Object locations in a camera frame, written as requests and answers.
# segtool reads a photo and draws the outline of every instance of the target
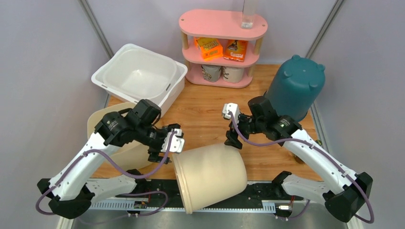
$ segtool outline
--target wooden tabletop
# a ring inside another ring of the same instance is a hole
[[[196,85],[186,80],[184,90],[156,126],[179,123],[184,132],[183,150],[223,143],[230,122],[222,118],[224,104],[236,103],[242,113],[249,115],[247,102],[253,97],[263,95],[278,68],[279,65],[256,65],[252,83],[242,89]],[[118,103],[122,101],[112,97],[109,106]],[[309,112],[300,124],[313,139],[317,139]],[[262,134],[250,135],[249,140],[257,143],[269,142]],[[284,170],[302,178],[321,180],[309,166],[297,163],[293,155],[279,145],[257,147],[244,143],[240,153],[246,166],[248,180],[272,180]],[[155,166],[156,163],[140,171],[148,173]],[[173,163],[164,165],[150,178],[175,179],[173,166]],[[120,173],[111,165],[104,163],[93,177],[110,178],[119,175]]]

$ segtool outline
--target teal bin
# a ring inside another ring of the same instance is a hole
[[[293,55],[277,71],[265,97],[278,115],[301,121],[325,84],[325,66]]]

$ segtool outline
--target clear glass jar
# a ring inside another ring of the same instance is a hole
[[[251,29],[256,15],[258,0],[244,0],[242,14],[242,29]]]

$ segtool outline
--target pink shelf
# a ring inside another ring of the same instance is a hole
[[[227,40],[220,40],[220,43],[222,44],[222,47],[226,48],[226,43]],[[256,63],[256,61],[259,59],[259,55],[254,55],[253,54],[254,46],[249,42],[249,45],[246,50],[246,57],[244,62],[238,62],[238,61],[230,61],[226,60],[222,57],[210,60],[210,61],[205,61],[201,57],[201,52],[198,50],[197,47],[194,45],[193,40],[189,40],[189,48],[188,49],[183,49],[183,56],[186,60],[192,62],[192,63],[200,63],[200,64],[212,64],[212,65],[220,65],[220,66],[229,66],[229,67],[237,67],[237,68],[246,68],[250,67],[253,64]]]
[[[195,9],[179,18],[181,31],[194,37],[254,41],[267,31],[267,21],[256,15],[251,29],[242,29],[242,12]]]
[[[191,64],[191,70],[188,71],[186,78],[188,81],[194,84],[208,85],[208,86],[217,86],[217,87],[231,87],[231,88],[243,88],[248,86],[253,77],[247,76],[247,69],[243,79],[239,83],[228,83],[222,77],[216,82],[206,81],[203,78],[200,64]]]

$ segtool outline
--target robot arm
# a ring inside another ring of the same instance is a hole
[[[337,219],[348,222],[365,203],[364,198],[347,176],[355,179],[367,197],[370,195],[373,179],[367,173],[357,174],[333,158],[324,149],[322,153],[315,151],[315,141],[289,116],[278,116],[268,99],[259,96],[248,102],[252,115],[240,113],[237,104],[225,104],[223,115],[230,119],[232,113],[238,130],[246,139],[250,134],[263,133],[274,143],[287,148],[309,165],[323,182],[300,178],[290,172],[280,173],[273,183],[280,184],[282,189],[291,196],[300,196],[324,204],[327,210]],[[238,133],[233,123],[226,132],[225,145],[242,149]],[[344,173],[334,165],[339,165]]]
[[[93,203],[130,193],[136,187],[136,181],[125,175],[87,181],[105,160],[99,153],[86,154],[88,150],[97,149],[110,156],[124,144],[138,141],[149,146],[149,161],[161,162],[163,157],[159,153],[167,150],[171,132],[175,131],[177,133],[171,137],[169,151],[180,153],[184,145],[180,125],[155,128],[152,122],[159,117],[160,108],[149,100],[141,100],[133,109],[106,114],[73,160],[53,178],[44,178],[38,182],[37,186],[42,193],[54,187],[47,195],[51,199],[49,206],[52,212],[73,219],[83,214]],[[74,168],[66,173],[73,163],[76,163]]]

